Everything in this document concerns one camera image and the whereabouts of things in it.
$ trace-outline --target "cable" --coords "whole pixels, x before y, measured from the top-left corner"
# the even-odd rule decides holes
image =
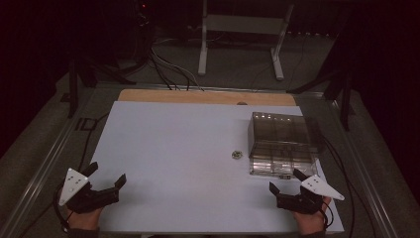
[[[186,83],[187,83],[187,86],[186,86],[186,90],[188,91],[189,90],[189,86],[190,86],[190,81],[192,81],[191,80],[191,78],[189,78],[181,69],[179,69],[178,67],[175,67],[175,68],[172,68],[172,67],[170,67],[169,65],[167,65],[167,64],[163,64],[163,63],[160,63],[160,62],[157,62],[157,64],[159,64],[160,66],[162,66],[162,67],[165,67],[165,68],[167,68],[167,69],[169,69],[169,70],[171,70],[171,71],[174,71],[174,72],[176,72],[176,73],[178,73],[178,74],[181,74],[182,76],[184,76],[185,77],[185,79],[186,79]]]
[[[326,220],[325,220],[325,224],[324,224],[324,227],[325,227],[325,229],[327,229],[328,227],[330,227],[332,224],[333,224],[333,222],[334,222],[334,213],[333,213],[333,210],[331,210],[331,207],[327,204],[327,203],[325,203],[325,201],[323,201],[323,203],[327,206],[327,208],[328,208],[328,210],[330,211],[330,213],[331,213],[331,221],[330,221],[330,223],[328,223],[328,218],[326,218]]]
[[[253,91],[254,88],[254,83],[257,81],[258,76],[263,73],[264,71],[266,71],[267,69],[269,69],[271,67],[271,63],[268,63],[266,67],[264,67],[262,70],[260,70],[253,78],[253,81],[251,82],[251,86],[250,86],[250,90],[251,92],[258,92],[260,89],[257,88],[255,91]]]
[[[71,211],[70,214],[67,216],[67,219],[65,219],[67,222],[70,219],[71,215],[74,213],[74,211]]]
[[[185,71],[185,72],[187,72],[188,74],[190,74],[191,76],[192,76],[192,80],[194,81],[194,83],[197,85],[197,87],[200,89],[200,90],[202,90],[202,91],[204,91],[204,89],[202,89],[201,87],[200,87],[200,85],[198,84],[198,82],[197,82],[197,79],[195,78],[195,76],[194,76],[194,74],[192,73],[192,72],[190,72],[189,70],[187,70],[187,69],[185,69],[185,68],[183,68],[183,67],[181,67],[181,66],[178,66],[178,65],[175,65],[175,64],[173,64],[173,63],[170,63],[170,62],[167,62],[167,61],[165,61],[164,59],[161,59],[156,53],[155,53],[155,51],[154,51],[154,49],[152,48],[152,53],[153,53],[153,55],[158,59],[158,60],[160,60],[160,61],[162,61],[163,63],[165,63],[165,64],[167,64],[167,65],[170,65],[170,66],[173,66],[173,67],[175,67],[175,68],[179,68],[179,69],[181,69],[181,70],[183,70],[183,71]]]
[[[372,233],[373,233],[373,237],[376,237],[376,231],[374,229],[374,225],[373,225],[373,221],[370,217],[370,214],[368,212],[368,208],[366,207],[364,201],[362,200],[361,195],[358,193],[358,191],[356,190],[355,186],[352,184],[352,182],[350,181],[343,160],[340,157],[340,155],[338,154],[337,150],[334,148],[334,146],[331,144],[331,142],[325,137],[322,136],[322,138],[324,139],[328,150],[330,151],[331,155],[333,156],[333,159],[337,165],[337,167],[340,169],[340,171],[342,172],[343,176],[345,177],[345,181],[349,190],[349,194],[351,195],[351,201],[352,201],[352,213],[353,213],[353,217],[352,217],[352,226],[351,226],[351,233],[350,236],[351,237],[353,235],[353,230],[354,230],[354,223],[355,223],[355,205],[354,205],[354,201],[353,201],[353,194],[351,193],[351,188],[353,189],[353,191],[355,192],[356,196],[358,197],[359,201],[361,202],[365,212],[367,213],[367,218],[368,221],[370,223],[371,229],[372,229]]]
[[[294,78],[294,74],[295,74],[295,72],[296,72],[297,68],[298,68],[298,67],[300,66],[300,64],[302,63],[302,60],[303,60],[303,50],[304,50],[304,48],[305,48],[305,43],[306,43],[306,39],[307,39],[307,38],[308,38],[308,34],[305,34],[305,37],[303,38],[302,46],[300,47],[300,59],[299,59],[299,61],[297,62],[296,66],[294,67],[293,72],[291,73],[291,76],[290,76],[290,81],[289,81],[289,84],[288,84],[288,85],[287,85],[287,87],[286,87],[286,90],[290,89],[291,83],[292,83],[293,78]]]
[[[83,154],[81,156],[81,160],[79,163],[79,166],[77,167],[77,170],[80,171],[81,168],[83,167],[83,163],[84,163],[84,158],[86,157],[86,152],[87,152],[87,146],[89,144],[89,140],[90,140],[90,136],[92,135],[92,132],[96,129],[97,124],[102,121],[105,117],[107,117],[109,115],[109,112],[106,113],[105,115],[101,116],[99,119],[93,119],[94,124],[91,130],[89,130],[89,134],[87,135],[86,138],[86,142],[84,144],[84,149],[83,149]]]
[[[79,164],[79,167],[78,167],[78,170],[80,171],[80,168],[81,168],[81,166],[83,165],[83,161],[84,161],[84,157],[85,157],[85,155],[86,155],[86,151],[87,151],[87,146],[88,146],[88,142],[89,142],[89,139],[90,139],[90,136],[91,136],[91,134],[92,134],[92,132],[96,129],[96,125],[100,122],[100,121],[102,121],[105,117],[107,117],[109,115],[109,112],[108,113],[106,113],[105,115],[103,115],[103,116],[101,116],[100,118],[98,118],[98,119],[94,119],[94,121],[95,121],[95,124],[94,124],[94,126],[92,127],[92,130],[89,130],[89,134],[88,134],[88,136],[87,136],[87,139],[86,139],[86,143],[85,143],[85,145],[84,145],[84,149],[83,149],[83,154],[82,154],[82,158],[81,158],[81,161],[80,161],[80,164]],[[34,221],[33,222],[31,222],[31,224],[29,224],[24,230],[23,230],[23,232],[22,232],[22,234],[19,236],[19,238],[23,238],[27,233],[28,233],[28,231],[29,230],[31,230],[31,228],[32,227],[34,227],[34,225],[47,213],[47,211],[51,208],[51,207],[54,207],[54,210],[55,210],[55,213],[57,214],[57,212],[59,212],[59,210],[56,210],[56,209],[58,209],[58,208],[55,208],[55,206],[57,205],[57,201],[58,201],[58,192],[59,192],[59,190],[62,188],[62,186],[64,185],[64,181],[62,181],[58,186],[57,186],[57,188],[55,189],[55,192],[54,192],[54,194],[53,194],[53,201],[50,203],[50,204],[48,204],[44,209],[43,209],[43,211],[41,211],[41,213],[34,219]],[[62,218],[62,216],[60,215],[60,213],[59,213],[59,215],[61,216],[61,218],[62,218],[62,220],[64,220],[65,222],[70,218],[70,216],[71,216],[71,214],[72,213],[70,213],[70,215],[67,217],[67,219],[63,219]]]
[[[228,47],[228,48],[244,48],[250,45],[254,45],[256,43],[262,42],[266,36],[259,34],[259,37],[256,40],[253,41],[246,41],[246,40],[242,40],[239,39],[237,36],[235,36],[232,33],[226,33],[222,36],[226,36],[228,38],[228,43],[224,43],[224,42],[220,42],[220,40],[222,39],[222,37],[219,37],[213,41],[209,41],[211,43],[213,43],[214,45],[218,45],[220,47]]]
[[[324,216],[324,230],[327,230],[328,228],[328,217],[327,214],[322,209],[319,209],[319,212]]]
[[[150,60],[151,62],[155,65],[152,66],[152,68],[154,68],[157,71],[158,76],[160,77],[160,79],[164,82],[164,84],[166,84],[167,88],[169,90],[172,90],[172,87],[169,85],[169,83],[174,84],[175,89],[177,88],[176,84],[172,81],[170,81],[165,75],[164,73],[161,71],[161,69],[158,67],[157,62],[154,60],[153,56],[150,56]]]
[[[19,238],[23,238],[26,233],[28,233],[28,231],[38,222],[38,220],[41,219],[41,217],[44,216],[44,214],[47,213],[48,210],[50,210],[50,208],[53,206],[53,203],[51,202],[48,206],[46,206],[46,208],[44,208],[44,210],[34,219],[34,221],[29,224],[24,231],[22,232],[22,234],[19,236]]]
[[[167,39],[163,39],[159,42],[154,42],[154,45],[159,45],[159,44],[162,44],[162,43],[165,43],[165,42],[170,42],[170,41],[178,41],[178,39],[177,38],[167,38]]]
[[[120,69],[117,72],[127,77],[142,70],[146,66],[147,62],[147,60],[144,62],[138,62],[136,65]]]

